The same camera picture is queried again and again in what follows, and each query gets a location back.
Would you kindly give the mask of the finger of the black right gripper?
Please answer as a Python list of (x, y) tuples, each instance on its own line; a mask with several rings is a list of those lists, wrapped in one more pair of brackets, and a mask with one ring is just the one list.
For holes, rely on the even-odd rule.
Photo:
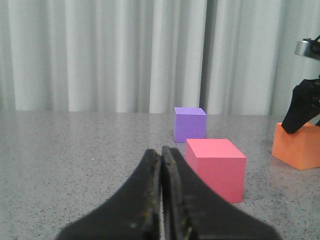
[(287, 114), (281, 126), (293, 134), (320, 114), (320, 79), (304, 79), (292, 91)]

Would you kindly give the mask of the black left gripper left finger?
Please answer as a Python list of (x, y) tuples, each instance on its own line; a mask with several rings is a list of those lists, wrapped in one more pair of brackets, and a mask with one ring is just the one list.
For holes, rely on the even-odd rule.
[(67, 225), (58, 240), (158, 240), (161, 157), (147, 149), (135, 171), (105, 203)]

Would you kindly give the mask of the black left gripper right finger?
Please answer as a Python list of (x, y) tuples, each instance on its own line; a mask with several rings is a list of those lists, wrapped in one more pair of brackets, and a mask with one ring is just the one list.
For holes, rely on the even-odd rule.
[(270, 225), (211, 190), (177, 148), (162, 148), (164, 235), (167, 240), (277, 240)]

